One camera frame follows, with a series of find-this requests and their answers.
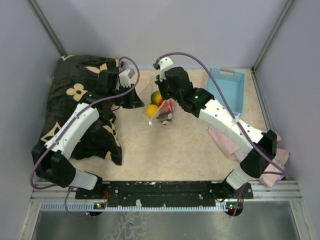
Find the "clear dotted zip bag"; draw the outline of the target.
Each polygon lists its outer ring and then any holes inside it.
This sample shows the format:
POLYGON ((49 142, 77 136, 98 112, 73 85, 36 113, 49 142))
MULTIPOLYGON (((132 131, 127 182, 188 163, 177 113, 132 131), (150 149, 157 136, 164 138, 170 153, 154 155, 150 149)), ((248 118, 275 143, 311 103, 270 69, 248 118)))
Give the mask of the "clear dotted zip bag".
POLYGON ((169 126, 175 118, 176 102, 173 99, 164 99, 158 86, 151 81, 141 92, 144 103, 143 114, 151 127, 169 126))

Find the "green orange toy mango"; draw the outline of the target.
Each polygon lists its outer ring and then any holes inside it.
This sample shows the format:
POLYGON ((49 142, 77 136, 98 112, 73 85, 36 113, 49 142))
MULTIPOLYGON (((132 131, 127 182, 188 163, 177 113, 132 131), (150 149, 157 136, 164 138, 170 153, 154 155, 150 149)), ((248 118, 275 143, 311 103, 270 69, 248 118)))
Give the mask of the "green orange toy mango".
POLYGON ((159 91, 153 92, 150 97, 150 102, 151 102, 151 104, 159 107, 163 102, 163 98, 162 98, 161 93, 159 91))

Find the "dark brown toy fruit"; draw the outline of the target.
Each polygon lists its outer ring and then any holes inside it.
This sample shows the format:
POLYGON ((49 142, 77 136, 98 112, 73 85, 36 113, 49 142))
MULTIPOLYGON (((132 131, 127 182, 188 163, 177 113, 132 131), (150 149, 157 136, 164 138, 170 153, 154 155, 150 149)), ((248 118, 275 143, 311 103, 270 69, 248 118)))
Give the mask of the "dark brown toy fruit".
POLYGON ((161 112, 156 118, 162 125, 169 126, 173 122, 173 113, 172 112, 161 112))

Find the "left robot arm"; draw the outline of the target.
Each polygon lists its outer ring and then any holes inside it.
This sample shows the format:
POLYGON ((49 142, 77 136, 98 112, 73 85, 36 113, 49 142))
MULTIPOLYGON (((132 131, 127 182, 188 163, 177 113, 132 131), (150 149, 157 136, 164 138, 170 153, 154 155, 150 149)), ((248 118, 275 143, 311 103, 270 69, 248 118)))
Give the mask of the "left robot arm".
POLYGON ((126 69, 120 72, 104 70, 99 74, 98 80, 101 85, 95 91, 87 91, 80 98, 68 120, 49 141, 32 149, 34 167, 29 183, 33 189, 40 189, 34 183, 34 176, 38 176, 49 181, 52 187, 85 189, 87 194, 95 199, 103 195, 102 178, 76 169, 70 163, 70 158, 83 135, 99 119, 100 103, 109 101, 128 109, 143 106, 142 102, 139 104, 134 102, 139 99, 135 90, 137 83, 131 83, 132 77, 139 74, 138 69, 126 69))

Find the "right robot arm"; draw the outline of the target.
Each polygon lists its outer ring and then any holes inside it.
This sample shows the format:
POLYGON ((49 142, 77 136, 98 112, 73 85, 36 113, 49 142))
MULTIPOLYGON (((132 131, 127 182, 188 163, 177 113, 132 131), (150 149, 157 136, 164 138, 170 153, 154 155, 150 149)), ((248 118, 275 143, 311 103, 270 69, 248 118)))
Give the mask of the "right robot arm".
POLYGON ((204 88, 194 87, 182 67, 155 66, 160 71, 155 83, 163 99, 173 99, 187 113, 203 120, 231 138, 245 158, 223 181, 223 192, 235 198, 241 187, 258 179, 277 154, 277 135, 272 130, 261 130, 236 121, 228 110, 204 88))

